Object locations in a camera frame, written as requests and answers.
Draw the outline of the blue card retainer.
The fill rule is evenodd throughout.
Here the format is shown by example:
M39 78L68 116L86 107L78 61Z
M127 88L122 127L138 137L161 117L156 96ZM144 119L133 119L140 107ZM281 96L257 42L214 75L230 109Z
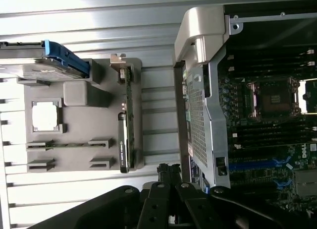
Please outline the blue card retainer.
M203 192L206 194L209 194L210 188L211 187L210 187L209 182L204 177L202 177L202 190L203 190Z

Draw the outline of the green motherboard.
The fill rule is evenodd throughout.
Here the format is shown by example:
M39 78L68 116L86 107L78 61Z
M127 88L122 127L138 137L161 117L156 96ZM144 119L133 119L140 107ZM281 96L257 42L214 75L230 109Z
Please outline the green motherboard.
M249 82L291 77L298 80L317 78L317 50L290 48L230 52L219 63L219 101L226 118L228 160L230 163L291 160L282 167L229 171L230 185L244 194L257 196L282 209L317 218L317 195L296 194L295 172L317 169L317 137L286 139L233 138L233 133L315 132L314 130L239 131L245 125L305 123L317 126L317 114L257 121L251 112Z

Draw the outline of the blue expansion slot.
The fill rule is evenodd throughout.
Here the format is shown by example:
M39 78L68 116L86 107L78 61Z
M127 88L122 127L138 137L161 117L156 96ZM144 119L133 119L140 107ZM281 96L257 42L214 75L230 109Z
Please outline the blue expansion slot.
M280 161L277 159L272 159L268 161L230 163L229 170L239 171L239 170L282 167L283 164L288 163L290 160L291 160L291 157L288 157L286 160L280 160Z

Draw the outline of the green RAM stick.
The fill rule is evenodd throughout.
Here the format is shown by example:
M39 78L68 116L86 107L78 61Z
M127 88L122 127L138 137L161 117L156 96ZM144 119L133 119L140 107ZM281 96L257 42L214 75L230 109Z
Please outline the green RAM stick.
M54 149L54 148L78 148L78 147L107 147L106 143L28 143L27 149Z

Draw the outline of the black RAM slot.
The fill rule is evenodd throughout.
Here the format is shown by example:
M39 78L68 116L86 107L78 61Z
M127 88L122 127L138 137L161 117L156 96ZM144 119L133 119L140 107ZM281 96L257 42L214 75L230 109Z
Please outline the black RAM slot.
M251 132L251 133L233 133L233 138L239 140L250 140L250 139L286 139L286 138L316 138L317 133L315 132Z
M305 124L305 123L286 123L286 124L260 124L260 125L245 125L231 128L233 132L239 131L274 131L274 130L314 130L317 131L317 126Z

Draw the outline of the grey parts rack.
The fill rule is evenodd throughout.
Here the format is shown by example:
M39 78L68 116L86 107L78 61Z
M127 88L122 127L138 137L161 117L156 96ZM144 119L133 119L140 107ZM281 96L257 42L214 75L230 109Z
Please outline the grey parts rack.
M142 63L125 58L132 67L134 114L134 171L142 162ZM90 76L64 81L19 79L24 87L28 172L119 170L118 114L124 101L124 85L109 59L89 59ZM32 107L53 102L58 107L59 131L34 132ZM107 147L27 149L28 143L106 143Z

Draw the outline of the grey chipset heatsink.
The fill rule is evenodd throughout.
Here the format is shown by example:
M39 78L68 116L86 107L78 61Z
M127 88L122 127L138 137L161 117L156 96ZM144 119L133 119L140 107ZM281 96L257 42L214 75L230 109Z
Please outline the grey chipset heatsink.
M295 172L296 194L301 197L317 195L317 169Z

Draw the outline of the CPU socket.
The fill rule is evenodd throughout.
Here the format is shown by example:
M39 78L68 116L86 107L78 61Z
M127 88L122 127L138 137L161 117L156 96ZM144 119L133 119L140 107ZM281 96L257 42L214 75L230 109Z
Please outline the CPU socket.
M300 115L299 87L299 81L291 77L249 82L251 112L248 116L261 121Z

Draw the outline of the silver CPU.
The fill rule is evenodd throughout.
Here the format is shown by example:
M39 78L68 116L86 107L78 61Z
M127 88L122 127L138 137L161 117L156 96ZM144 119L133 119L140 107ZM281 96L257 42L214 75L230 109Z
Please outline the silver CPU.
M58 107L53 102L36 102L32 107L34 132L59 131Z

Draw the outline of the metal socket cover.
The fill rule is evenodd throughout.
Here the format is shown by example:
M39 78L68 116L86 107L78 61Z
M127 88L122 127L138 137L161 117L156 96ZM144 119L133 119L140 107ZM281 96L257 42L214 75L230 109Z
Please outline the metal socket cover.
M317 115L317 78L300 81L298 102L302 115Z

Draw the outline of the open black PC case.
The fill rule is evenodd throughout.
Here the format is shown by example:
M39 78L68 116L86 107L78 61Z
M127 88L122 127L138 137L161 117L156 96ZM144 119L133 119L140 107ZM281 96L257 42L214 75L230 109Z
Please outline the open black PC case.
M194 7L185 13L174 47L180 142L187 157L183 176L201 189L202 177L211 188L232 188L219 63L230 52L317 50L317 0Z

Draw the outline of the hard disk with blue carrier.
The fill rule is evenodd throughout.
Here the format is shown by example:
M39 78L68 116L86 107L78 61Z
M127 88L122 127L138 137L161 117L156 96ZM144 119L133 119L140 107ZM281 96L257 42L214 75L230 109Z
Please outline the hard disk with blue carrier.
M65 46L40 42L0 42L0 73L27 80L64 81L88 78L90 64Z

